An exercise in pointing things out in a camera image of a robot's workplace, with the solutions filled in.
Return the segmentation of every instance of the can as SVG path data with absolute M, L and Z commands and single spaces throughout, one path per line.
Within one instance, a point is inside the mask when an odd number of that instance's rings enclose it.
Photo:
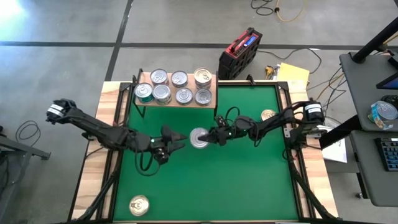
M 159 105 L 167 105 L 172 100 L 172 92 L 170 91 L 170 88 L 164 84 L 155 86 L 152 94 L 156 103 Z
M 273 116 L 275 116 L 275 111 L 273 110 L 264 110 L 261 112 L 261 120 L 265 121 L 266 119 L 269 119 Z
M 207 106 L 211 103 L 211 91 L 200 89 L 195 93 L 195 101 L 200 106 Z
M 134 196 L 130 201 L 129 209 L 134 216 L 141 216 L 147 213 L 149 209 L 148 198 L 143 195 Z
M 211 71 L 207 68 L 198 68 L 194 71 L 193 76 L 195 78 L 195 84 L 197 89 L 207 88 L 211 86 Z
M 192 99 L 193 93 L 188 88 L 181 88 L 175 93 L 175 100 L 177 100 L 177 103 L 180 105 L 188 105 L 192 102 Z
M 150 73 L 150 80 L 154 86 L 159 84 L 169 85 L 169 78 L 167 77 L 167 72 L 163 69 L 155 69 Z
M 152 86 L 149 83 L 140 83 L 134 89 L 134 94 L 141 103 L 150 103 L 154 100 Z
M 188 84 L 188 75 L 183 71 L 176 71 L 172 74 L 172 83 L 177 88 L 185 87 Z
M 192 130 L 191 134 L 189 135 L 189 140 L 191 142 L 191 145 L 197 149 L 206 148 L 209 145 L 209 142 L 201 141 L 198 138 L 208 133 L 209 132 L 204 128 L 195 128 L 194 130 Z

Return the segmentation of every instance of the gray floor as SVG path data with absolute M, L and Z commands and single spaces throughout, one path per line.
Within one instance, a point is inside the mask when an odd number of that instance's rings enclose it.
M 8 10 L 0 2 L 0 43 L 115 42 L 127 4 L 127 0 L 6 2 Z M 393 0 L 308 0 L 304 14 L 285 24 L 275 15 L 256 15 L 249 3 L 249 0 L 135 0 L 123 42 L 227 44 L 252 26 L 264 34 L 262 44 L 363 45 L 398 12 Z M 288 17 L 301 5 L 302 1 L 283 0 L 280 7 L 284 17 Z M 111 79 L 130 80 L 139 68 L 192 72 L 197 67 L 208 67 L 215 72 L 222 51 L 121 48 Z M 285 56 L 291 50 L 270 51 Z M 49 161 L 31 160 L 11 214 L 12 222 L 66 220 L 87 141 L 72 125 L 46 123 L 45 112 L 52 100 L 70 98 L 83 111 L 94 115 L 112 52 L 112 47 L 0 46 L 0 124 L 13 138 L 20 124 L 35 120 L 42 130 L 36 146 L 52 152 Z M 317 53 L 323 62 L 310 75 L 309 86 L 329 79 L 340 67 L 339 54 L 347 51 L 317 50 Z M 285 62 L 313 70 L 318 59 L 301 50 Z M 263 78 L 264 67 L 278 63 L 281 60 L 258 53 L 238 78 L 249 73 L 257 79 Z M 312 89 L 308 95 L 317 97 L 322 88 Z M 325 102 L 329 94 L 327 90 L 320 101 Z M 328 116 L 340 121 L 354 114 L 349 91 L 328 111 Z M 354 198 L 359 191 L 354 175 L 330 174 L 330 181 L 340 217 L 379 223 L 394 223 L 398 219 L 396 208 L 375 207 L 368 200 Z

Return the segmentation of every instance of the wooden platform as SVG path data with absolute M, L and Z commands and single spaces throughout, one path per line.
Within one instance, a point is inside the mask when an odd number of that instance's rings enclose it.
M 261 80 L 256 82 L 273 82 L 267 80 Z M 116 101 L 118 98 L 119 85 L 121 82 L 104 82 L 103 89 L 101 92 L 101 98 L 99 99 L 98 110 L 96 118 L 100 119 L 108 124 L 113 123 L 114 111 L 116 107 Z M 307 92 L 301 82 L 289 82 L 289 92 L 292 102 L 308 100 Z M 286 96 L 283 91 L 281 93 L 282 104 L 285 108 L 287 106 Z M 320 147 L 318 140 L 307 139 L 308 145 Z M 88 152 L 91 152 L 98 148 L 97 142 L 91 142 L 88 146 Z M 302 150 L 305 167 L 307 171 L 308 180 L 310 182 L 310 188 L 317 196 L 322 205 L 334 216 L 338 216 L 335 201 L 331 191 L 328 174 L 326 172 L 325 162 L 323 160 L 322 152 L 319 149 L 313 149 L 307 147 Z M 79 188 L 76 197 L 75 204 L 72 211 L 72 219 L 78 218 L 84 213 L 90 203 L 94 200 L 101 188 L 101 181 L 103 178 L 104 165 L 106 160 L 106 150 L 99 151 L 89 158 L 83 164 L 83 173 L 79 181 Z M 106 197 L 104 206 L 103 216 L 108 216 L 109 208 L 109 194 Z M 308 217 L 308 208 L 303 191 L 300 191 L 300 199 L 303 206 L 304 215 Z
M 210 86 L 210 92 L 211 92 L 211 103 L 208 106 L 200 106 L 195 102 L 195 93 L 197 92 L 197 88 L 196 88 L 196 84 L 195 84 L 195 78 L 193 76 L 193 74 L 189 73 L 188 75 L 188 84 L 186 85 L 186 88 L 190 89 L 192 91 L 193 97 L 194 99 L 192 100 L 192 102 L 188 105 L 180 105 L 177 103 L 177 101 L 175 100 L 175 93 L 177 92 L 178 88 L 173 86 L 173 84 L 171 83 L 172 80 L 172 73 L 168 73 L 167 76 L 169 77 L 169 88 L 170 91 L 172 92 L 172 101 L 167 104 L 167 105 L 159 105 L 157 104 L 155 101 L 152 101 L 151 103 L 141 103 L 138 99 L 136 99 L 136 105 L 142 105 L 142 106 L 170 106 L 170 107 L 181 107 L 181 108 L 211 108 L 214 109 L 216 108 L 216 102 L 217 102 L 217 89 L 216 89 L 216 82 L 217 82 L 217 77 L 216 75 L 213 75 L 213 77 L 211 78 L 211 86 Z M 152 87 L 154 87 L 154 85 L 152 84 L 151 80 L 150 80 L 150 72 L 142 72 L 141 73 L 141 77 L 139 79 L 140 83 L 146 82 L 149 83 Z

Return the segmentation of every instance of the green table surface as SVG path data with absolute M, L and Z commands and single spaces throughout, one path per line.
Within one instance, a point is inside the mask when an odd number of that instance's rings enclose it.
M 274 86 L 219 86 L 218 114 L 224 115 L 232 106 L 258 121 L 264 109 L 279 111 Z M 235 116 L 234 110 L 229 118 Z M 142 119 L 132 106 L 130 127 L 159 136 L 163 124 L 187 136 L 194 128 L 216 125 L 211 109 L 147 107 Z M 259 147 L 249 138 L 205 149 L 196 149 L 186 140 L 186 146 L 151 177 L 138 174 L 134 153 L 125 151 L 114 221 L 296 220 L 283 150 L 281 128 L 267 134 Z M 145 195 L 150 203 L 141 217 L 129 211 L 129 202 L 136 195 Z

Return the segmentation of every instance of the wooden table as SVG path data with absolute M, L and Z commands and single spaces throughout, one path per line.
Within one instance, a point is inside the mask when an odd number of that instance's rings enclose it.
M 272 82 L 272 81 L 262 80 L 257 82 Z M 101 92 L 101 98 L 99 99 L 98 109 L 95 117 L 110 125 L 113 124 L 120 83 L 121 82 L 104 82 L 103 89 Z M 307 92 L 302 84 L 303 84 L 302 82 L 296 82 L 296 81 L 289 82 L 290 99 L 293 103 L 296 101 L 308 100 Z M 285 108 L 287 106 L 285 95 L 283 91 L 281 91 L 280 93 L 282 98 L 282 104 Z M 308 145 L 320 147 L 318 140 L 307 139 L 307 142 Z M 98 142 L 96 141 L 90 142 L 87 154 L 99 147 L 100 145 L 98 144 Z M 304 148 L 302 151 L 303 151 L 305 168 L 307 171 L 308 181 L 311 190 L 317 196 L 322 205 L 332 215 L 337 217 L 338 216 L 337 209 L 331 191 L 329 178 L 326 172 L 325 162 L 323 160 L 321 150 L 307 147 Z M 94 200 L 94 198 L 97 196 L 98 192 L 100 191 L 103 179 L 106 154 L 107 154 L 106 149 L 100 150 L 92 154 L 84 162 L 81 177 L 78 182 L 78 188 L 76 189 L 77 190 L 76 200 L 73 208 L 71 208 L 70 218 L 74 219 L 82 215 L 87 209 L 87 207 Z M 107 212 L 109 208 L 110 192 L 111 190 L 108 191 L 105 200 L 105 206 L 103 210 L 104 218 L 108 216 Z M 309 217 L 306 198 L 302 190 L 300 191 L 300 199 L 303 206 L 304 216 Z

